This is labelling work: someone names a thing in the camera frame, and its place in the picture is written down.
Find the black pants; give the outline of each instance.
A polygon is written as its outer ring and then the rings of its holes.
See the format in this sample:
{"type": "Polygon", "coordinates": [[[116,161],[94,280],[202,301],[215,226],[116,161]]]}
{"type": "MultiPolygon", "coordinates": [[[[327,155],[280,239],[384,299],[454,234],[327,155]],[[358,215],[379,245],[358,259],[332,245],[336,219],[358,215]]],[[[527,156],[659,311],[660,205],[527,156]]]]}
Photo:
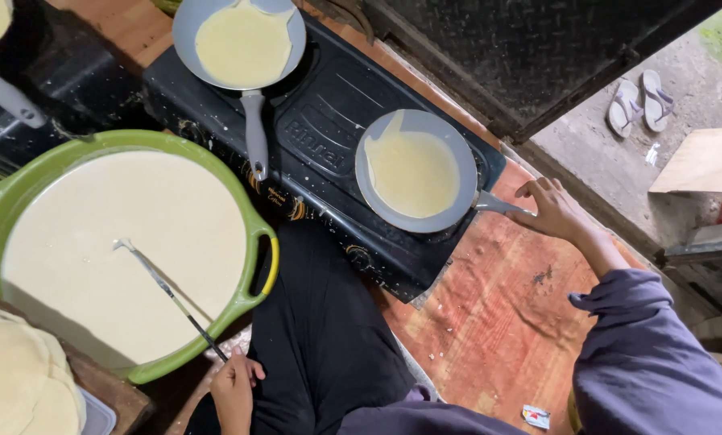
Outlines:
{"type": "MultiPolygon", "coordinates": [[[[267,377],[253,390],[251,433],[333,435],[348,412],[403,400],[414,378],[337,242],[309,221],[284,224],[278,239],[277,282],[253,310],[248,357],[262,363],[267,377]]],[[[185,435],[219,433],[208,394],[185,435]]]]}

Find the wooden table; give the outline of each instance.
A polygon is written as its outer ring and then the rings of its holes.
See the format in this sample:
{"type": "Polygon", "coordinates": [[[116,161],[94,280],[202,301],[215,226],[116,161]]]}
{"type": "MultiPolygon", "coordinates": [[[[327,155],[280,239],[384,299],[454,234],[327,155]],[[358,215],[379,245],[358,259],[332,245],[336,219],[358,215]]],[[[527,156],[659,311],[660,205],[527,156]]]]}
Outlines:
{"type": "MultiPolygon", "coordinates": [[[[171,43],[171,20],[148,0],[49,0],[90,22],[138,65],[149,65],[171,43]]],[[[446,113],[500,149],[499,140],[446,94],[383,43],[340,25],[308,4],[317,16],[364,54],[423,94],[446,113]]],[[[508,162],[492,190],[503,200],[534,209],[532,199],[513,192],[532,176],[508,162]]],[[[640,263],[620,246],[631,264],[640,263]]],[[[521,228],[496,213],[480,213],[452,255],[423,310],[403,305],[386,292],[375,294],[385,319],[424,367],[443,397],[530,433],[521,408],[552,413],[549,433],[570,435],[566,414],[573,362],[592,325],[572,308],[567,292],[588,292],[597,282],[587,262],[567,242],[521,228]],[[431,360],[429,354],[435,355],[431,360]]],[[[181,434],[207,380],[174,419],[168,433],[181,434]]]]}
{"type": "MultiPolygon", "coordinates": [[[[0,309],[23,317],[33,327],[41,328],[41,325],[31,322],[29,317],[7,302],[0,300],[0,309]]],[[[152,406],[145,394],[111,374],[71,344],[61,338],[58,341],[66,351],[76,384],[115,411],[116,425],[112,435],[129,433],[131,428],[137,427],[148,417],[152,406]]]]}

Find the stack of crepes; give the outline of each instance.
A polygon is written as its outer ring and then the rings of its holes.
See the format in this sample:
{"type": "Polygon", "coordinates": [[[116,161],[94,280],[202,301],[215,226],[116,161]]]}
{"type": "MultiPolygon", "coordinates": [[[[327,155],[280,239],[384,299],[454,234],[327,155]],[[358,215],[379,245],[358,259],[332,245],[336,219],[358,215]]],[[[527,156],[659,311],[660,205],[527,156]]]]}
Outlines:
{"type": "Polygon", "coordinates": [[[0,435],[79,435],[85,420],[57,339],[0,310],[0,435]]]}

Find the person's left hand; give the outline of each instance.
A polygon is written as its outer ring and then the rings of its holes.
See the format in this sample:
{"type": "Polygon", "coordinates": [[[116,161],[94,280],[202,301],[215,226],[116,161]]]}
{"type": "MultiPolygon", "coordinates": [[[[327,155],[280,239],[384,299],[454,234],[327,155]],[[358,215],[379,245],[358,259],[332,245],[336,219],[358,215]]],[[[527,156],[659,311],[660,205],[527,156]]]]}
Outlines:
{"type": "Polygon", "coordinates": [[[211,396],[223,435],[247,435],[250,432],[253,412],[251,388],[256,385],[256,378],[264,379],[264,376],[262,365],[246,358],[240,346],[235,346],[230,360],[211,381],[211,396]]]}

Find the rinnai logo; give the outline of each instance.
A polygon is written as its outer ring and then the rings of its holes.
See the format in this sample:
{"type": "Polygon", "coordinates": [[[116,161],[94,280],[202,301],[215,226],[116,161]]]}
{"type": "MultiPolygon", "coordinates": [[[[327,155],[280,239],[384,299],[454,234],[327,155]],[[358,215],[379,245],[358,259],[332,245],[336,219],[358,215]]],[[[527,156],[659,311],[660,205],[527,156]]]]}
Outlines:
{"type": "Polygon", "coordinates": [[[326,145],[318,142],[318,139],[310,134],[308,127],[301,122],[291,121],[286,127],[286,133],[291,135],[291,137],[299,143],[300,150],[303,152],[305,149],[310,150],[312,152],[312,160],[322,166],[323,163],[327,163],[328,166],[338,171],[342,162],[345,161],[344,154],[331,151],[326,145]]]}

